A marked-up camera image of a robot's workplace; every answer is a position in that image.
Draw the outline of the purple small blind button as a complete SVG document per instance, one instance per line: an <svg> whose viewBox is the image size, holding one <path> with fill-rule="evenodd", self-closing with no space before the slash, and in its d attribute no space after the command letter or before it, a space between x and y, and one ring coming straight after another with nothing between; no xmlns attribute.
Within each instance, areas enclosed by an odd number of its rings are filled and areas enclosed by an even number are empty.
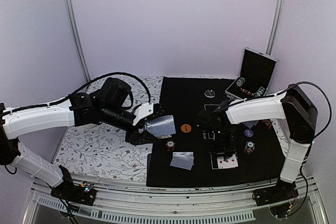
<svg viewBox="0 0 336 224"><path fill-rule="evenodd" d="M254 136L254 133L251 129L246 129L246 130L244 130L244 135L248 138L251 138L251 137Z"/></svg>

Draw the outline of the blue white chip stack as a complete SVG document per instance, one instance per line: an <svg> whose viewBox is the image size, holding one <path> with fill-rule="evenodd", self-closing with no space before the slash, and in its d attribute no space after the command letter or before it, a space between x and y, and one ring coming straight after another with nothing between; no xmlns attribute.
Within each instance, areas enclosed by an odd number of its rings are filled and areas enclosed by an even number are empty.
<svg viewBox="0 0 336 224"><path fill-rule="evenodd" d="M255 149L255 143L253 141L247 141L244 147L245 154L251 154Z"/></svg>

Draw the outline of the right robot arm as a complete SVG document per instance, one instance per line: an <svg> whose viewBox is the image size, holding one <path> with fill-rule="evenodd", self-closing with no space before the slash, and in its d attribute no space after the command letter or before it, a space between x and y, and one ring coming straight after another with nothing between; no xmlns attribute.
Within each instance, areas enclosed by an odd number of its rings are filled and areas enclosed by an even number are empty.
<svg viewBox="0 0 336 224"><path fill-rule="evenodd" d="M279 175L281 182L271 190L276 201L291 194L302 165L308 160L316 137L317 108L300 88L304 82L263 97L225 100L214 110L202 110L196 116L196 125L205 130L224 134L233 125L270 120L280 143L285 161Z"/></svg>

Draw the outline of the orange big blind button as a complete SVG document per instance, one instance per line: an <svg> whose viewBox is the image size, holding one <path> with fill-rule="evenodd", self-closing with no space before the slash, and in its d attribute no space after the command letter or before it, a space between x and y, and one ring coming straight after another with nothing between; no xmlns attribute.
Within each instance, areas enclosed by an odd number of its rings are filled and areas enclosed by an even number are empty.
<svg viewBox="0 0 336 224"><path fill-rule="evenodd" d="M181 125L181 131L183 133L189 133L192 130L192 127L189 124Z"/></svg>

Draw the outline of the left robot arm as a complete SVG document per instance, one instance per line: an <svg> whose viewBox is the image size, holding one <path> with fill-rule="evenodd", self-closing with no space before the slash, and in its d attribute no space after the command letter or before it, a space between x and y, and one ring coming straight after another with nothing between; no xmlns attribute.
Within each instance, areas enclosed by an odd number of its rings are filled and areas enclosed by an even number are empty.
<svg viewBox="0 0 336 224"><path fill-rule="evenodd" d="M126 131L126 140L133 144L146 144L155 140L147 131L139 132L143 122L154 114L151 101L137 106L125 106L133 99L130 85L116 78L112 72L102 76L103 86L90 94L81 86L57 101L20 108L6 108L1 104L1 165L22 169L43 180L67 200L78 195L78 188L66 168L54 165L30 151L19 137L31 132L89 124L109 124Z"/></svg>

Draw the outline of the triangular all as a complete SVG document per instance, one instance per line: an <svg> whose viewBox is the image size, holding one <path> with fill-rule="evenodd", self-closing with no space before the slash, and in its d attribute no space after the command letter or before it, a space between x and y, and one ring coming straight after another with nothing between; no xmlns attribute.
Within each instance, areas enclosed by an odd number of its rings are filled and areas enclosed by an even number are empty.
<svg viewBox="0 0 336 224"><path fill-rule="evenodd" d="M271 120L262 120L262 123L265 124L268 130L272 128L272 121Z"/></svg>

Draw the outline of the three of diamonds card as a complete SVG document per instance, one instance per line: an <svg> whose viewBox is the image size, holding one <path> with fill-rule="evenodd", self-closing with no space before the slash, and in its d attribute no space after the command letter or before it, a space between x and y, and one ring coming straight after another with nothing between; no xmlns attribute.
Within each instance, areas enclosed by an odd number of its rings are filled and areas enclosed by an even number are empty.
<svg viewBox="0 0 336 224"><path fill-rule="evenodd" d="M238 160L235 154L232 156L218 156L217 166L219 169L229 169L238 167Z"/></svg>

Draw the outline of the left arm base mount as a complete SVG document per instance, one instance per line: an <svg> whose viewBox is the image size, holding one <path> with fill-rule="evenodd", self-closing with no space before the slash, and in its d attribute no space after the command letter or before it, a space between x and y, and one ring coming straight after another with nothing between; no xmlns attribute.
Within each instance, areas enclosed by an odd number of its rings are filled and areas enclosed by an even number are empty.
<svg viewBox="0 0 336 224"><path fill-rule="evenodd" d="M63 181L57 187L52 187L50 195L65 201L93 206L97 194L97 191L93 188L94 183L84 181L75 185L69 171L61 165L59 168L62 171Z"/></svg>

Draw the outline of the black dealer button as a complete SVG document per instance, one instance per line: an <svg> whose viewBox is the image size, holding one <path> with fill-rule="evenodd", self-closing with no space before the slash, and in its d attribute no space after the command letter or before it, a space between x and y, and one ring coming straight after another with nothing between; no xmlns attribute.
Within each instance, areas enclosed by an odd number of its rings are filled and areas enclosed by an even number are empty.
<svg viewBox="0 0 336 224"><path fill-rule="evenodd" d="M204 95L207 97L207 98L214 98L215 95L216 95L216 92L214 90L211 90L211 89L208 89L204 92Z"/></svg>

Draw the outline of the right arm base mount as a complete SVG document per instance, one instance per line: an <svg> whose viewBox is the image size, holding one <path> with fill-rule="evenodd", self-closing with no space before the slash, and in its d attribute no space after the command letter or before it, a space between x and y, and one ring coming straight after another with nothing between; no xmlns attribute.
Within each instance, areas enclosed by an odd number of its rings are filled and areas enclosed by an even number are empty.
<svg viewBox="0 0 336 224"><path fill-rule="evenodd" d="M288 217L297 203L299 193L296 183L287 183L280 179L274 186L256 189L253 191L252 198L257 206L270 205L287 200L286 204L271 207L269 210L276 218Z"/></svg>

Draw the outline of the red black chip stack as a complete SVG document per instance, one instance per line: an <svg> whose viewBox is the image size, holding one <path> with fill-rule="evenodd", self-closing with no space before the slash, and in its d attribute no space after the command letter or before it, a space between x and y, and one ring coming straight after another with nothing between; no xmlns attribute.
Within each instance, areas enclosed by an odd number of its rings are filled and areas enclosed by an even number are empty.
<svg viewBox="0 0 336 224"><path fill-rule="evenodd" d="M174 141L167 141L167 142L165 143L165 148L166 148L166 150L169 151L169 152L174 151L175 146L176 146L176 144L175 144Z"/></svg>

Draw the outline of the blue card deck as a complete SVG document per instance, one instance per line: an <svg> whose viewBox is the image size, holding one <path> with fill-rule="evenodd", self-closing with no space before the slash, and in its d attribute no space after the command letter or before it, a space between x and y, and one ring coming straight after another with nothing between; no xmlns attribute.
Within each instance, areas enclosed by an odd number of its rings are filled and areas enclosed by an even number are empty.
<svg viewBox="0 0 336 224"><path fill-rule="evenodd" d="M176 133L173 115L164 115L145 122L145 130L156 138L169 138Z"/></svg>

